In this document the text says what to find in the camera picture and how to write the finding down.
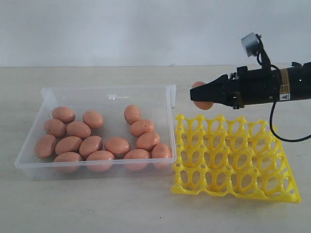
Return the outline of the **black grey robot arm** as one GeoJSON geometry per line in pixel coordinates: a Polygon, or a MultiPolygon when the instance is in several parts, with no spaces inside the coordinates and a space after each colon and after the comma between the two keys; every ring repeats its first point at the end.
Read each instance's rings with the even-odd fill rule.
{"type": "Polygon", "coordinates": [[[249,70],[238,67],[230,75],[190,90],[190,99],[213,102],[233,109],[279,101],[307,100],[311,97],[311,65],[293,63],[292,67],[249,70]]]}

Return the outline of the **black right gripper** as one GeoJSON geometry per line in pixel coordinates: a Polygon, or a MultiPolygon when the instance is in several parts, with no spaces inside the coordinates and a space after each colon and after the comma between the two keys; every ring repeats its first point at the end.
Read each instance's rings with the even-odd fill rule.
{"type": "Polygon", "coordinates": [[[199,88],[206,89],[209,101],[241,109],[247,105],[273,102],[277,98],[279,73],[271,69],[249,70],[247,66],[238,67],[229,76],[223,74],[205,85],[192,88],[190,99],[191,96],[195,98],[194,92],[199,91],[199,88]]]}

